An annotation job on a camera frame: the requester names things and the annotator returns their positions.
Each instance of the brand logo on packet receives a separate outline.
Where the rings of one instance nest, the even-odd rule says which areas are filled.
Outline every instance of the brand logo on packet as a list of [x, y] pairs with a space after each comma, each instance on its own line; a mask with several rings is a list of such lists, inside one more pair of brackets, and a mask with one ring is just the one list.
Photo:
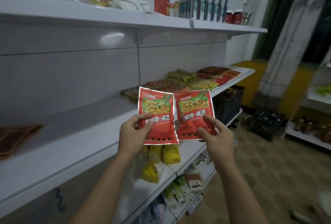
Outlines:
[[148, 100], [154, 100], [154, 99], [156, 98], [154, 95], [146, 94], [146, 93], [145, 93], [145, 97], [146, 97]]
[[187, 100], [189, 100], [190, 98], [191, 98], [191, 96], [182, 97], [181, 100], [182, 100], [182, 101], [187, 101]]

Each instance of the hand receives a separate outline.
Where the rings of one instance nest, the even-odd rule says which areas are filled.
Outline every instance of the hand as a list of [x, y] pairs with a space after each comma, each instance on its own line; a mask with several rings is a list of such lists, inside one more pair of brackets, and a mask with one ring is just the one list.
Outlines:
[[121, 125], [117, 152], [119, 155], [123, 154], [134, 158], [138, 154], [145, 143], [147, 134], [154, 125], [154, 122], [150, 121], [142, 129], [138, 130], [139, 122], [144, 119], [149, 119], [152, 116], [151, 113], [138, 114]]
[[221, 121], [204, 115], [204, 120], [212, 123], [219, 130], [216, 136], [211, 135], [206, 129], [199, 127], [198, 133], [205, 140], [210, 158], [214, 161], [215, 169], [235, 165], [234, 161], [234, 135]]

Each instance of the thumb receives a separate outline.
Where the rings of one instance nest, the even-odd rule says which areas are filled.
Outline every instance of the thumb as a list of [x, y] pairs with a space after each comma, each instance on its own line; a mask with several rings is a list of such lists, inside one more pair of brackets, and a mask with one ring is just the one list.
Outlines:
[[209, 138], [212, 137], [212, 135], [206, 129], [204, 129], [202, 127], [198, 127], [197, 131], [205, 141], [208, 141]]
[[149, 122], [148, 124], [146, 124], [143, 128], [141, 128], [139, 130], [139, 132], [143, 135], [143, 137], [145, 138], [147, 136], [147, 134], [153, 129], [154, 126], [154, 122]]

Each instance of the floor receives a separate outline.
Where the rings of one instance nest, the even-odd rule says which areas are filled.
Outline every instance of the floor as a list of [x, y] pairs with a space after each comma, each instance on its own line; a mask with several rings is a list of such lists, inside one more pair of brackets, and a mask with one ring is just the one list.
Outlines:
[[[288, 139], [267, 142], [242, 126], [234, 132], [237, 166], [270, 223], [297, 223], [289, 217], [288, 209], [314, 219], [308, 206], [317, 202], [317, 191], [331, 190], [331, 156]], [[180, 219], [180, 224], [195, 223], [229, 223], [218, 174], [194, 213]]]

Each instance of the orange package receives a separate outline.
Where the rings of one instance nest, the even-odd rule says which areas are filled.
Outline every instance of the orange package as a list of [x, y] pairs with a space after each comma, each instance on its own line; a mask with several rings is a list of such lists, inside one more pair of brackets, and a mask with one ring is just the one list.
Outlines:
[[197, 132], [198, 127], [205, 128], [211, 135], [216, 135], [215, 126], [202, 117], [205, 114], [215, 117], [209, 90], [195, 90], [177, 95], [176, 108], [180, 122], [177, 130], [179, 140], [202, 139]]
[[174, 125], [174, 98], [172, 93], [139, 88], [138, 112], [152, 113], [153, 117], [142, 120], [139, 129], [153, 121], [153, 129], [147, 134], [145, 145], [179, 144]]

